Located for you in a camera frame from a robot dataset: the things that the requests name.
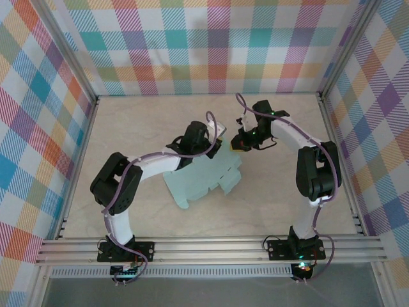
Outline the aluminium side rail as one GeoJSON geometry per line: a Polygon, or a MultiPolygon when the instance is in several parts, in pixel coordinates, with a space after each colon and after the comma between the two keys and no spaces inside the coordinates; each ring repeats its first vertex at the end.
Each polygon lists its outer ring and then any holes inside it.
{"type": "Polygon", "coordinates": [[[68,216],[69,216],[70,209],[73,203],[73,197],[75,194],[75,190],[77,188],[79,176],[81,174],[81,168],[84,163],[84,158],[86,155],[86,150],[89,144],[89,139],[90,139],[93,125],[95,122],[98,107],[99,107],[99,97],[96,98],[96,101],[94,102],[91,108],[90,117],[87,122],[86,131],[84,133],[84,137],[83,137],[81,147],[80,147],[81,150],[79,152],[78,161],[75,164],[75,168],[73,170],[73,177],[70,179],[70,185],[68,186],[68,192],[66,194],[66,198],[59,212],[59,216],[56,222],[56,227],[55,227],[55,230],[52,236],[52,240],[59,240],[60,238],[63,237],[63,231],[65,230],[65,224],[68,221],[68,216]]]}
{"type": "Polygon", "coordinates": [[[357,233],[359,235],[367,236],[367,229],[365,222],[362,220],[362,214],[360,208],[357,203],[357,197],[355,195],[355,191],[352,186],[352,182],[348,176],[348,170],[346,167],[346,161],[343,157],[343,153],[341,150],[341,144],[337,138],[335,127],[332,123],[330,118],[330,113],[328,111],[328,107],[326,105],[325,99],[323,98],[320,92],[316,93],[316,100],[323,118],[323,122],[327,131],[327,134],[331,141],[335,142],[338,147],[338,156],[339,156],[339,165],[341,170],[341,178],[342,178],[342,187],[343,191],[345,192],[346,198],[348,200],[351,215],[353,222],[355,224],[355,228],[357,229],[357,233]]]}

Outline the aluminium mounting rail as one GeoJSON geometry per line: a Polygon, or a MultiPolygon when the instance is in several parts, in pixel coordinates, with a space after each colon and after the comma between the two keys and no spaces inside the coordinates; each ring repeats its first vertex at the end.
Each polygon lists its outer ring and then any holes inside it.
{"type": "MultiPolygon", "coordinates": [[[[267,264],[268,253],[260,236],[141,237],[154,242],[155,265],[267,264]]],[[[43,242],[37,265],[95,265],[102,238],[62,238],[43,242]]],[[[335,235],[323,239],[326,259],[334,264],[384,262],[387,255],[378,237],[335,235]]]]}

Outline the aluminium frame leg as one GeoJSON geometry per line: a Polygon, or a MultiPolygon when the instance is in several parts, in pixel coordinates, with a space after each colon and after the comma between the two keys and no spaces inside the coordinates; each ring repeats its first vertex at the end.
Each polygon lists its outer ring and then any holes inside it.
{"type": "Polygon", "coordinates": [[[52,274],[52,265],[36,265],[27,288],[24,307],[41,307],[52,274]]]}
{"type": "Polygon", "coordinates": [[[396,298],[384,262],[372,262],[376,284],[384,307],[397,307],[396,298]]]}

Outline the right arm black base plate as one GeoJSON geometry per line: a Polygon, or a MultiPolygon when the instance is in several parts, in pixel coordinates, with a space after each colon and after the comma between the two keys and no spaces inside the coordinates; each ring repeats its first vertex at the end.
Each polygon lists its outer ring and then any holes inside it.
{"type": "Polygon", "coordinates": [[[288,240],[268,240],[266,242],[268,259],[270,261],[291,260],[291,261],[306,261],[306,260],[324,260],[326,259],[323,241],[317,240],[315,244],[309,245],[306,248],[301,248],[298,251],[291,249],[288,240]]]}

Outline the light blue paper box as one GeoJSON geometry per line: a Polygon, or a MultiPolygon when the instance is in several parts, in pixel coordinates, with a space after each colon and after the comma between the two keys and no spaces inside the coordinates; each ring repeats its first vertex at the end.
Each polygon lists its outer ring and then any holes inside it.
{"type": "Polygon", "coordinates": [[[190,201],[206,196],[217,187],[224,194],[230,193],[242,178],[241,164],[239,154],[231,151],[229,143],[223,139],[213,158],[196,157],[188,166],[164,173],[163,178],[177,206],[187,209],[190,201]]]}

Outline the aluminium frame post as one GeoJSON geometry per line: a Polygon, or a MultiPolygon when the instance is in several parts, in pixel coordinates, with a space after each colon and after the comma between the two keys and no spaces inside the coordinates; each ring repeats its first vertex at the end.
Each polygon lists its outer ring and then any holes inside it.
{"type": "Polygon", "coordinates": [[[342,70],[353,54],[357,44],[360,42],[362,35],[382,1],[383,0],[363,0],[363,3],[358,5],[357,11],[353,14],[350,23],[346,27],[339,46],[336,49],[336,53],[328,65],[327,71],[318,88],[317,96],[322,102],[328,98],[332,88],[336,85],[342,70]]]}
{"type": "Polygon", "coordinates": [[[42,22],[45,24],[45,27],[53,38],[54,43],[60,50],[62,57],[64,57],[68,63],[68,66],[72,69],[74,76],[76,76],[87,97],[91,99],[91,103],[93,105],[98,104],[98,95],[95,93],[91,83],[88,81],[80,62],[76,58],[73,49],[66,40],[65,35],[60,29],[47,3],[45,0],[30,0],[30,2],[38,13],[42,22]]]}

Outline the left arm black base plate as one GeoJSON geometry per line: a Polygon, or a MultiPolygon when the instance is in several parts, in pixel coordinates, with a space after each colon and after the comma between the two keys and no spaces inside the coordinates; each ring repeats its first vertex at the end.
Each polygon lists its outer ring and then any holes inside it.
{"type": "MultiPolygon", "coordinates": [[[[154,242],[130,241],[125,247],[143,254],[149,262],[153,261],[155,252],[154,242]]],[[[111,241],[103,241],[99,244],[97,262],[140,262],[143,258],[134,253],[126,251],[111,241]]]]}

